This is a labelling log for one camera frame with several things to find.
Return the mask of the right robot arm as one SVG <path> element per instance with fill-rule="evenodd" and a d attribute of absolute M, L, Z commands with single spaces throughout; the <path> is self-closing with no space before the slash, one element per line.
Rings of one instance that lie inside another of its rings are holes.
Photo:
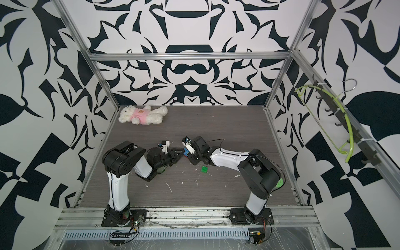
<path fill-rule="evenodd" d="M 279 168 L 258 149 L 250 152 L 228 151 L 222 146 L 209 146 L 200 136 L 182 139 L 187 157 L 193 165 L 200 161 L 206 165 L 236 170 L 250 189 L 244 213 L 253 217 L 261 215 L 272 192 L 282 179 Z"/>

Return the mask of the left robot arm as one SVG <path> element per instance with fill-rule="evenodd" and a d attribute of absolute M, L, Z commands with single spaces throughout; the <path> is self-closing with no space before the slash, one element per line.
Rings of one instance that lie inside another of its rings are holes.
<path fill-rule="evenodd" d="M 127 218 L 130 202 L 128 198 L 128 179 L 134 172 L 141 179 L 150 182 L 156 175 L 162 174 L 168 167 L 176 164 L 185 150 L 161 146 L 146 150 L 132 142 L 123 143 L 108 150 L 102 157 L 109 180 L 109 202 L 107 211 Z"/>

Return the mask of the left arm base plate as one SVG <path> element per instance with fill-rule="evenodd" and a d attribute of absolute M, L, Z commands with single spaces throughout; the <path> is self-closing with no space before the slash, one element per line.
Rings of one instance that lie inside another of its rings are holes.
<path fill-rule="evenodd" d="M 130 209 L 124 211 L 115 211 L 107 207 L 104 211 L 104 216 L 101 226 L 108 227 L 124 227 L 133 222 L 145 222 L 147 216 L 146 209 Z"/>

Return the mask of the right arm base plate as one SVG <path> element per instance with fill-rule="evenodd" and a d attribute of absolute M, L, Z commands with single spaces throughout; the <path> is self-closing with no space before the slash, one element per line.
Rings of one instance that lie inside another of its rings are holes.
<path fill-rule="evenodd" d="M 231 208 L 229 220 L 233 225 L 274 225 L 270 208 L 263 208 L 259 215 L 252 214 L 247 208 Z"/>

